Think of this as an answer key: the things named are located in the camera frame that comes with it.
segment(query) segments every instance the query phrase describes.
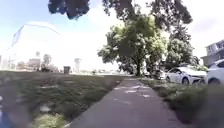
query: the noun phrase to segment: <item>tree trunk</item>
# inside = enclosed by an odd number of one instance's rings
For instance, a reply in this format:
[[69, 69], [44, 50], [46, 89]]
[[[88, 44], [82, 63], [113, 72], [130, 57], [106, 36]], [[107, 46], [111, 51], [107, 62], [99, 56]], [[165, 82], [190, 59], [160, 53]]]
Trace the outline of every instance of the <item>tree trunk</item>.
[[141, 64], [137, 64], [137, 73], [136, 76], [141, 76]]

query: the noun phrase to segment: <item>tree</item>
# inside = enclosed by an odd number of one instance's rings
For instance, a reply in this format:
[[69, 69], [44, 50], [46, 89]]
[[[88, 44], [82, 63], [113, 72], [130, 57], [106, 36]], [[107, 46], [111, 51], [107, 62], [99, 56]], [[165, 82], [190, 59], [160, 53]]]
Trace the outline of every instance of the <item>tree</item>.
[[[135, 3], [133, 0], [102, 0], [104, 11], [110, 15], [110, 9], [116, 11], [117, 18], [128, 20], [135, 17]], [[67, 14], [69, 19], [78, 19], [90, 10], [89, 0], [49, 0], [50, 13]], [[191, 15], [181, 0], [154, 0], [148, 4], [152, 8], [151, 14], [156, 17], [156, 25], [166, 30], [181, 20], [184, 24], [192, 21]]]
[[17, 64], [17, 69], [25, 69], [25, 68], [26, 68], [25, 62], [21, 61]]
[[192, 50], [190, 44], [178, 39], [170, 40], [167, 46], [166, 68], [178, 67], [181, 63], [191, 63]]
[[128, 20], [124, 27], [112, 27], [107, 34], [107, 45], [98, 55], [104, 63], [118, 62], [120, 69], [141, 75], [141, 67], [146, 56], [156, 55], [161, 59], [165, 52], [165, 40], [161, 39], [160, 30], [155, 26], [152, 16], [138, 14], [136, 20]]
[[154, 0], [151, 4], [151, 14], [155, 16], [156, 25], [166, 31], [179, 24], [191, 23], [192, 17], [181, 0]]
[[11, 66], [10, 66], [11, 69], [15, 69], [16, 68], [16, 64], [14, 63], [11, 63]]
[[44, 54], [44, 58], [43, 58], [43, 64], [44, 65], [50, 64], [51, 63], [51, 60], [52, 60], [51, 55]]
[[184, 25], [178, 24], [174, 26], [174, 30], [170, 34], [170, 40], [178, 39], [184, 43], [190, 44], [191, 35], [188, 34], [187, 28]]
[[191, 63], [195, 66], [199, 65], [200, 59], [197, 56], [192, 56]]

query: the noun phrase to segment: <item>sky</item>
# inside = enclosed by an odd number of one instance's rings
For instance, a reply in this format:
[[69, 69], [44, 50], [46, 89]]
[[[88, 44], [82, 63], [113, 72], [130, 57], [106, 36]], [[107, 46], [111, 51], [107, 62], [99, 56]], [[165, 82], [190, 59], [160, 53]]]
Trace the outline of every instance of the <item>sky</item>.
[[[150, 0], [138, 0], [136, 3], [144, 6], [147, 1]], [[204, 56], [205, 46], [224, 38], [222, 34], [224, 17], [221, 14], [224, 11], [222, 8], [224, 1], [183, 0], [183, 2], [193, 17], [193, 22], [189, 25], [189, 33], [192, 35], [191, 44], [195, 48], [194, 55]], [[47, 3], [48, 0], [1, 0], [0, 54], [11, 45], [13, 35], [22, 25], [30, 22], [46, 22], [55, 26], [55, 29], [61, 33], [63, 40], [55, 41], [58, 47], [61, 47], [60, 52], [58, 49], [51, 50], [55, 50], [58, 54], [64, 53], [63, 55], [67, 55], [66, 58], [72, 58], [64, 62], [72, 63], [73, 58], [77, 57], [82, 59], [81, 67], [88, 70], [117, 68], [111, 64], [103, 64], [101, 58], [97, 56], [97, 50], [106, 44], [105, 34], [110, 26], [121, 23], [116, 19], [115, 13], [108, 17], [103, 12], [101, 0], [90, 0], [91, 9], [87, 15], [77, 21], [69, 20], [66, 15], [51, 15]], [[40, 33], [40, 30], [33, 27], [27, 27], [23, 35], [25, 35], [23, 39], [31, 37], [40, 39], [46, 36], [44, 32]]]

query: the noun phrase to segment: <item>white sky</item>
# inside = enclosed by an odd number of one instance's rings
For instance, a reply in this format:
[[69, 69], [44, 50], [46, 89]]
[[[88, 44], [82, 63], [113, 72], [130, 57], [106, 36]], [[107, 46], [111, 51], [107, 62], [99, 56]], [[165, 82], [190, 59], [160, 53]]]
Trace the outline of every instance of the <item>white sky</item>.
[[[145, 5], [149, 0], [139, 0], [138, 3]], [[193, 17], [193, 23], [189, 25], [189, 32], [192, 35], [191, 44], [195, 48], [194, 54], [198, 57], [206, 55], [205, 46], [222, 40], [224, 30], [224, 1], [222, 0], [183, 0]], [[63, 44], [60, 52], [68, 53], [67, 58], [82, 58], [81, 68], [83, 69], [116, 69], [117, 66], [102, 64], [101, 58], [97, 56], [97, 50], [106, 44], [105, 34], [110, 26], [121, 23], [115, 17], [115, 13], [108, 17], [102, 6], [90, 9], [87, 14], [89, 22], [92, 22], [98, 29], [95, 31], [63, 31]], [[66, 60], [66, 63], [73, 63], [74, 59]]]

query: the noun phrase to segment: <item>white car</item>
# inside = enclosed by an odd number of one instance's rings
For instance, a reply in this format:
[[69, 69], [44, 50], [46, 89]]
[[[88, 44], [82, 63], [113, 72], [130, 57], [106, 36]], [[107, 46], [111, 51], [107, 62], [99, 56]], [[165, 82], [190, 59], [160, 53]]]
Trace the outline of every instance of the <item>white car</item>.
[[166, 81], [180, 84], [194, 84], [200, 82], [206, 75], [204, 71], [197, 71], [193, 67], [177, 67], [166, 73]]
[[224, 59], [216, 61], [209, 67], [205, 83], [224, 85]]

